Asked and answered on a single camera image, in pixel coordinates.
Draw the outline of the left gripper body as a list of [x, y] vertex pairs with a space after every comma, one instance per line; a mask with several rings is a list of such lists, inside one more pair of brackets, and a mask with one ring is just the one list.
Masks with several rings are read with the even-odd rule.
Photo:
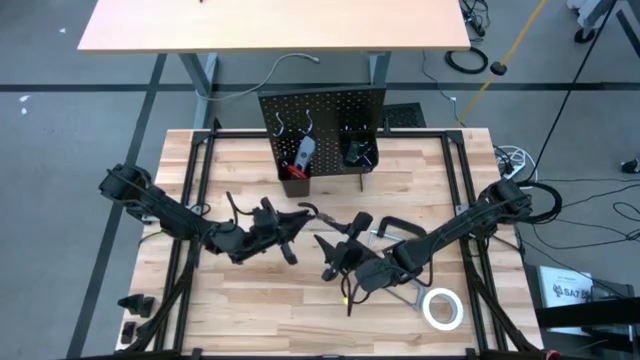
[[278, 211], [273, 208], [267, 197], [261, 199], [261, 207], [256, 207], [250, 212], [240, 210], [232, 196], [228, 196], [228, 200], [233, 210], [235, 224], [238, 224], [238, 214], [251, 216], [253, 219], [253, 225], [248, 232], [243, 234], [239, 249], [229, 254], [234, 264], [242, 264], [245, 260], [259, 253], [265, 253], [267, 249], [275, 245], [280, 247], [284, 259], [289, 265], [295, 265], [298, 262], [289, 246], [289, 243], [294, 240], [285, 239], [284, 223], [280, 222]]

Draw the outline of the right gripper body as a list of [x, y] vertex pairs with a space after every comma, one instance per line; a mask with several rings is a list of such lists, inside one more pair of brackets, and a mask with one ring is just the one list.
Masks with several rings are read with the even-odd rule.
[[[322, 221], [329, 226], [331, 222], [336, 222], [327, 214], [322, 214]], [[367, 260], [377, 258], [373, 250], [358, 241], [360, 233], [366, 231], [372, 221], [373, 217], [369, 213], [357, 213], [351, 222], [353, 225], [353, 234], [343, 234], [347, 236], [347, 240], [338, 242], [334, 246], [335, 253], [332, 258], [325, 257], [325, 263], [328, 265], [328, 268], [322, 273], [322, 279], [324, 281], [332, 281], [339, 274], [347, 275]]]

